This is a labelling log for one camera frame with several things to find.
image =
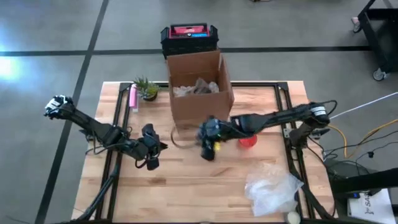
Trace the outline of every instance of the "yellow object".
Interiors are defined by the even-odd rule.
[[[338,128],[330,125],[330,124],[328,126],[330,128],[332,128],[332,129],[336,130],[337,132],[339,132],[341,137],[343,137],[343,140],[344,140],[344,157],[347,157],[347,139],[346,139],[346,136],[344,135],[344,133],[342,131],[340,131],[340,129],[338,129]]]
[[[214,142],[214,151],[218,152],[221,149],[220,142]]]
[[[394,124],[394,123],[397,122],[397,121],[398,121],[398,119],[395,119],[395,120],[393,120],[393,121],[390,121],[390,122],[388,122],[388,123],[386,123],[386,124],[383,124],[383,125],[381,125],[381,126],[375,128],[375,129],[373,129],[372,131],[368,132],[368,133],[365,135],[365,137],[362,138],[361,142],[363,142],[368,136],[370,136],[371,134],[375,133],[376,131],[381,130],[382,128],[385,128],[385,127],[387,127],[387,126],[390,125],[390,124]],[[356,148],[355,148],[355,150],[353,151],[353,153],[351,153],[351,155],[349,155],[349,156],[346,156],[346,155],[345,155],[345,158],[350,158],[351,156],[353,156],[353,155],[358,151],[359,147],[360,147],[360,145],[359,145],[359,146],[356,146]]]

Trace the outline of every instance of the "yellow cable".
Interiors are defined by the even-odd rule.
[[[373,129],[372,131],[368,132],[368,133],[365,135],[365,137],[362,138],[361,142],[364,141],[364,139],[366,139],[366,138],[367,138],[368,136],[370,136],[371,134],[375,133],[376,131],[381,130],[382,128],[385,128],[385,127],[387,127],[387,126],[389,126],[389,125],[391,125],[391,124],[394,124],[394,123],[397,122],[397,121],[398,121],[398,119],[395,119],[395,120],[393,120],[393,121],[390,121],[390,122],[388,122],[388,123],[386,123],[386,124],[383,124],[383,125],[381,125],[381,126],[375,128],[375,129]],[[360,147],[360,145],[359,145],[359,146],[356,146],[355,150],[353,151],[353,153],[351,153],[351,155],[346,156],[346,154],[345,154],[345,158],[348,159],[348,158],[350,158],[351,156],[353,156],[353,155],[359,150],[359,147]]]
[[[336,130],[337,132],[339,132],[341,137],[343,137],[343,140],[344,140],[344,156],[346,156],[347,155],[347,139],[346,139],[346,136],[344,135],[344,133],[342,131],[340,131],[340,129],[338,129],[338,128],[330,125],[330,124],[328,126],[330,128],[332,128],[332,129]]]

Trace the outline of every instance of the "white cable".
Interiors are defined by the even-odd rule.
[[[338,114],[338,115],[332,116],[330,119],[337,118],[337,117],[340,116],[340,115],[343,115],[343,114],[345,114],[345,113],[354,111],[354,110],[356,110],[356,109],[360,109],[360,108],[362,108],[362,107],[364,107],[364,106],[367,106],[367,105],[371,105],[372,103],[375,103],[375,102],[377,102],[377,101],[379,101],[379,100],[386,99],[387,97],[394,96],[394,95],[396,95],[396,94],[398,94],[398,92],[391,93],[390,95],[383,96],[383,97],[381,97],[381,98],[378,98],[377,100],[373,100],[373,101],[370,101],[369,103],[365,103],[365,104],[363,104],[363,105],[361,105],[361,106],[357,106],[357,107],[355,107],[355,108],[353,108],[353,109],[350,109],[350,110],[348,110],[348,111],[344,111],[344,112],[342,112],[342,113],[340,113],[340,114]]]

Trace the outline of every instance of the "cart wheel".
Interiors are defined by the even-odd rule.
[[[380,68],[373,72],[373,79],[376,81],[381,81],[389,76],[389,73],[382,72]]]
[[[354,32],[354,34],[356,34],[358,32],[361,32],[361,30],[362,30],[362,26],[361,26],[361,23],[358,21],[354,24],[353,32]]]

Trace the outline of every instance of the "gray concrete floor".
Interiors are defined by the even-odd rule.
[[[397,0],[390,2],[398,6]],[[0,0],[1,51],[86,50],[102,1]],[[159,32],[171,23],[207,22],[219,29],[220,47],[335,47],[367,45],[363,33],[352,33],[351,16],[363,0],[110,0],[96,50],[159,49]],[[377,1],[375,7],[386,7]],[[335,114],[397,91],[398,75],[375,82],[372,52],[276,52],[225,54],[232,80],[304,80],[314,101],[335,99]],[[0,57],[0,223],[7,216],[32,223],[37,214],[63,121],[42,116],[53,95],[72,96],[84,56]],[[166,80],[161,55],[93,56],[78,107],[94,115],[103,81],[138,76]],[[398,96],[345,114],[332,124],[349,144],[371,129],[397,119]],[[397,124],[381,131],[382,136]],[[68,220],[84,161],[86,142],[72,127],[46,223]],[[361,152],[396,140],[396,135],[369,143]],[[335,132],[321,143],[341,146]],[[374,170],[395,167],[397,145],[359,162]],[[397,203],[398,192],[393,190]]]

